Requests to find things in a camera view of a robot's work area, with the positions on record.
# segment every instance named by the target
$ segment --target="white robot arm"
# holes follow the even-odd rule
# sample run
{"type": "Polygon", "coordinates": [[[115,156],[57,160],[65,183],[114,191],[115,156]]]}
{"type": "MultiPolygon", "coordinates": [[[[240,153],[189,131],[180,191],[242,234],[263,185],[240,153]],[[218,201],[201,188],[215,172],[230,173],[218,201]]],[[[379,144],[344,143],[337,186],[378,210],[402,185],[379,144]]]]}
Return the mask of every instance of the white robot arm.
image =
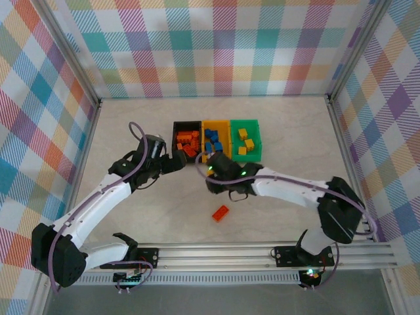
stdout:
{"type": "MultiPolygon", "coordinates": [[[[85,243],[87,236],[92,229],[121,201],[129,197],[141,184],[148,179],[156,179],[161,174],[170,173],[182,169],[185,160],[182,152],[176,158],[169,159],[167,154],[161,156],[161,149],[164,146],[162,139],[149,136],[150,151],[148,159],[140,170],[102,193],[103,187],[120,179],[132,171],[143,154],[141,143],[136,152],[130,152],[123,159],[115,162],[109,169],[103,181],[95,190],[85,198],[88,200],[91,195],[101,192],[93,198],[82,209],[79,206],[83,200],[68,214],[56,220],[52,225],[39,224],[32,233],[31,263],[45,274],[48,273],[48,252],[53,239],[65,226],[59,241],[54,248],[53,270],[57,283],[63,287],[72,285],[80,275],[90,268],[94,268],[111,261],[136,261],[138,260],[137,242],[126,235],[117,233],[110,240],[98,243],[85,243]],[[77,215],[69,222],[69,218],[77,209],[77,215]]],[[[314,211],[318,211],[322,226],[303,232],[299,239],[295,254],[304,264],[310,265],[326,247],[335,242],[350,243],[361,219],[361,212],[350,206],[345,201],[338,201],[325,192],[311,189],[311,185],[320,188],[336,190],[357,203],[361,201],[356,194],[348,187],[341,178],[333,178],[330,182],[303,180],[279,174],[267,167],[255,163],[248,163],[240,167],[223,153],[212,155],[207,161],[215,174],[211,175],[206,183],[207,188],[215,194],[223,191],[230,193],[236,191],[240,194],[251,194],[254,196],[270,196],[302,205],[314,211]],[[214,184],[209,179],[223,181],[239,179],[243,176],[256,176],[256,179],[245,180],[235,184],[214,184]],[[265,175],[274,175],[293,180],[306,182],[308,187],[286,182],[284,180],[258,178],[265,175]]]]}

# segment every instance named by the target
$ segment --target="floor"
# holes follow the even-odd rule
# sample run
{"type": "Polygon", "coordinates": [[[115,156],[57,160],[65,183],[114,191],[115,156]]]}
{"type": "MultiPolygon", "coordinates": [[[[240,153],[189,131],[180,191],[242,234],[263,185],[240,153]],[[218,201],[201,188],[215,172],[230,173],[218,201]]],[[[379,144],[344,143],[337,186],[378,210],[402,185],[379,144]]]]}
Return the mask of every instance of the floor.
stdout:
{"type": "MultiPolygon", "coordinates": [[[[112,163],[137,148],[127,124],[172,139],[174,121],[258,119],[261,163],[275,171],[314,180],[347,178],[324,99],[321,97],[236,97],[105,100],[78,200],[92,191],[112,163]]],[[[135,192],[93,230],[90,240],[124,232],[140,243],[293,241],[319,226],[318,214],[274,198],[250,196],[232,203],[213,195],[193,165],[135,192]],[[230,208],[219,223],[211,215],[230,208]]]]}

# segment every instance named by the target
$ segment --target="yellow block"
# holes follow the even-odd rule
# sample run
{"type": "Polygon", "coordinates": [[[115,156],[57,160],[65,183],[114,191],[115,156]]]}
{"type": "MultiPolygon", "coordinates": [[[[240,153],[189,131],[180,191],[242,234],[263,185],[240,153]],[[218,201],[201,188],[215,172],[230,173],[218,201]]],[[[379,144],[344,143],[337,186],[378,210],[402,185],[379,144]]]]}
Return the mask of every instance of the yellow block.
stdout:
{"type": "Polygon", "coordinates": [[[239,129],[238,132],[239,132],[239,138],[241,140],[246,140],[246,138],[248,138],[247,129],[242,128],[242,129],[239,129]]]}
{"type": "Polygon", "coordinates": [[[254,150],[254,142],[252,139],[245,140],[245,146],[247,147],[248,152],[254,150]]]}
{"type": "Polygon", "coordinates": [[[245,146],[240,146],[238,154],[240,156],[246,156],[247,155],[247,148],[245,146]]]}

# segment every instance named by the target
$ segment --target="plaid wall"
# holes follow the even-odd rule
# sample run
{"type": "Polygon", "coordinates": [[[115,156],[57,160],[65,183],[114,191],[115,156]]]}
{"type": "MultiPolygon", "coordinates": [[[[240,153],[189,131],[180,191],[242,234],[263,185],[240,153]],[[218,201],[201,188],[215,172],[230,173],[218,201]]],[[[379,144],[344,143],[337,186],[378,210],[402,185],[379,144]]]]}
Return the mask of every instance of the plaid wall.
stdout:
{"type": "Polygon", "coordinates": [[[420,314],[420,0],[394,0],[338,99],[379,238],[420,314]]]}
{"type": "Polygon", "coordinates": [[[127,98],[323,95],[366,1],[48,3],[97,93],[127,98]]]}
{"type": "Polygon", "coordinates": [[[29,0],[0,0],[0,315],[22,314],[31,232],[63,214],[93,105],[29,0]]]}
{"type": "Polygon", "coordinates": [[[342,74],[344,66],[346,65],[346,63],[348,62],[350,57],[352,56],[354,46],[358,42],[358,40],[359,40],[359,38],[362,34],[362,30],[365,28],[367,22],[369,21],[369,18],[371,16],[371,14],[373,12],[373,9],[375,8],[375,5],[377,4],[377,2],[378,2],[378,0],[369,0],[369,4],[367,5],[367,7],[366,7],[366,9],[363,13],[363,17],[360,19],[359,24],[357,25],[357,28],[353,33],[352,39],[348,42],[345,53],[341,57],[339,65],[335,69],[333,79],[329,83],[328,89],[325,92],[326,94],[330,94],[332,92],[332,90],[334,89],[335,83],[337,82],[337,79],[339,78],[339,76],[342,74]]]}

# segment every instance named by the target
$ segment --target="wire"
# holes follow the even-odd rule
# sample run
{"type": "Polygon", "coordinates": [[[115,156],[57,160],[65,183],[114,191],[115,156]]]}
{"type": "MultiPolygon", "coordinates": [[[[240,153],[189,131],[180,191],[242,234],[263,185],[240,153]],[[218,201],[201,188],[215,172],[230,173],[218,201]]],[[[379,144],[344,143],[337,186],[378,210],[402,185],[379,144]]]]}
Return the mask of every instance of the wire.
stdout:
{"type": "Polygon", "coordinates": [[[141,141],[142,139],[138,137],[138,135],[136,135],[136,133],[133,131],[133,127],[135,126],[140,133],[142,134],[142,139],[144,142],[144,153],[142,156],[142,159],[140,160],[140,163],[127,175],[125,175],[124,177],[121,177],[119,180],[116,180],[115,182],[113,182],[112,184],[107,185],[107,187],[95,192],[93,195],[91,195],[89,198],[87,198],[74,212],[72,215],[69,216],[69,218],[67,219],[67,221],[62,225],[62,227],[60,228],[60,230],[57,232],[56,236],[54,237],[54,239],[52,240],[50,249],[49,249],[49,253],[48,253],[48,274],[49,274],[49,278],[50,278],[50,283],[51,283],[51,289],[52,292],[54,292],[54,294],[58,294],[59,291],[59,287],[57,287],[56,283],[55,283],[55,277],[54,277],[54,270],[53,270],[53,258],[54,258],[54,249],[57,245],[57,241],[60,238],[60,236],[63,234],[63,232],[65,231],[65,229],[68,227],[66,225],[66,223],[68,223],[69,225],[71,225],[72,221],[76,218],[76,216],[80,213],[80,211],[82,211],[88,204],[90,204],[90,202],[92,202],[95,198],[97,198],[98,196],[104,194],[105,192],[107,192],[109,189],[117,186],[118,184],[120,184],[121,182],[123,182],[124,180],[126,180],[127,178],[129,178],[130,176],[132,176],[133,174],[135,174],[143,165],[144,160],[146,159],[147,156],[147,151],[148,151],[148,143],[147,143],[147,139],[146,139],[146,135],[144,134],[143,129],[138,125],[138,123],[135,123],[134,121],[130,121],[129,122],[129,129],[131,134],[139,141],[141,141]]]}
{"type": "Polygon", "coordinates": [[[273,250],[275,250],[275,249],[274,249],[274,248],[272,248],[272,249],[271,249],[271,251],[270,251],[270,256],[271,256],[272,258],[276,259],[276,258],[275,258],[275,256],[273,255],[273,250]]]}
{"type": "Polygon", "coordinates": [[[153,185],[158,179],[156,178],[153,182],[151,182],[149,185],[147,185],[146,187],[138,187],[137,190],[143,190],[143,189],[147,189],[149,187],[151,187],[151,185],[153,185]]]}
{"type": "MultiPolygon", "coordinates": [[[[164,154],[166,154],[166,143],[163,145],[163,149],[165,150],[165,153],[164,154]]],[[[153,182],[151,182],[148,186],[146,186],[146,187],[138,187],[138,188],[136,188],[137,190],[144,190],[144,189],[147,189],[147,188],[149,188],[149,187],[151,187],[151,185],[153,185],[157,180],[158,180],[158,178],[155,178],[155,180],[153,181],[153,182]]]]}
{"type": "MultiPolygon", "coordinates": [[[[136,284],[134,287],[132,287],[130,289],[131,291],[135,291],[138,288],[140,288],[144,284],[144,282],[146,282],[150,278],[150,276],[152,275],[152,272],[153,272],[153,265],[148,261],[112,261],[112,262],[109,262],[109,263],[110,264],[145,264],[146,266],[148,266],[150,268],[150,272],[147,275],[147,277],[145,277],[143,279],[143,281],[141,281],[139,284],[136,284]]],[[[120,283],[121,283],[121,280],[118,280],[117,281],[117,288],[118,288],[119,292],[122,292],[122,288],[119,286],[120,283]]]]}
{"type": "Polygon", "coordinates": [[[321,256],[321,260],[322,260],[322,262],[324,263],[324,269],[322,269],[322,272],[325,272],[325,271],[326,271],[326,266],[327,266],[327,261],[326,261],[326,259],[324,258],[324,256],[321,256]]]}
{"type": "Polygon", "coordinates": [[[373,219],[373,217],[366,211],[366,209],[364,209],[360,204],[356,203],[355,201],[351,200],[349,197],[340,194],[338,192],[335,192],[333,190],[324,188],[324,187],[319,187],[307,182],[303,182],[301,180],[296,180],[296,179],[292,179],[292,178],[287,178],[287,177],[283,177],[283,176],[278,176],[278,175],[255,175],[255,176],[246,176],[246,177],[242,177],[239,179],[235,179],[235,180],[216,180],[213,178],[209,178],[206,174],[204,174],[201,169],[200,169],[200,165],[199,165],[199,160],[200,157],[202,155],[204,155],[205,152],[202,152],[200,154],[197,155],[196,157],[196,162],[195,162],[195,166],[197,169],[197,172],[206,179],[206,181],[208,182],[212,182],[213,184],[219,184],[219,185],[232,185],[232,184],[238,184],[240,182],[245,182],[247,180],[250,179],[274,179],[274,180],[282,180],[284,182],[290,182],[292,184],[296,184],[299,186],[303,186],[303,187],[307,187],[307,188],[311,188],[313,190],[319,190],[321,192],[325,192],[327,194],[331,194],[335,197],[338,197],[346,202],[348,202],[349,204],[351,204],[353,207],[355,207],[357,210],[359,210],[365,217],[366,219],[369,221],[370,226],[372,231],[371,232],[355,232],[355,234],[357,235],[364,235],[364,236],[372,236],[374,234],[376,234],[377,232],[377,225],[375,220],[373,219]]]}
{"type": "MultiPolygon", "coordinates": [[[[147,259],[145,259],[143,256],[140,256],[139,258],[140,258],[140,259],[142,259],[142,260],[144,260],[144,261],[147,261],[147,259]]],[[[141,274],[145,273],[145,272],[146,272],[146,270],[147,270],[147,266],[146,266],[146,267],[144,267],[144,270],[143,270],[143,269],[142,269],[141,264],[140,264],[139,268],[140,268],[139,272],[140,272],[141,274]]]]}
{"type": "MultiPolygon", "coordinates": [[[[339,262],[340,262],[340,249],[339,249],[339,244],[337,244],[337,242],[335,242],[334,244],[335,244],[335,248],[337,249],[337,255],[336,255],[336,258],[335,258],[334,268],[333,268],[333,270],[331,271],[331,273],[329,274],[329,277],[328,277],[326,280],[324,280],[324,282],[322,282],[320,285],[318,285],[318,286],[316,287],[316,289],[319,289],[320,287],[322,287],[322,286],[324,286],[325,284],[327,284],[328,282],[330,282],[330,281],[331,281],[331,279],[334,277],[335,272],[337,271],[337,268],[338,268],[338,266],[339,266],[339,262]]],[[[308,289],[313,289],[313,290],[315,290],[315,287],[310,287],[309,285],[307,285],[307,284],[305,284],[305,283],[303,283],[303,282],[301,282],[301,285],[303,285],[304,287],[306,287],[306,288],[308,288],[308,289]]]]}

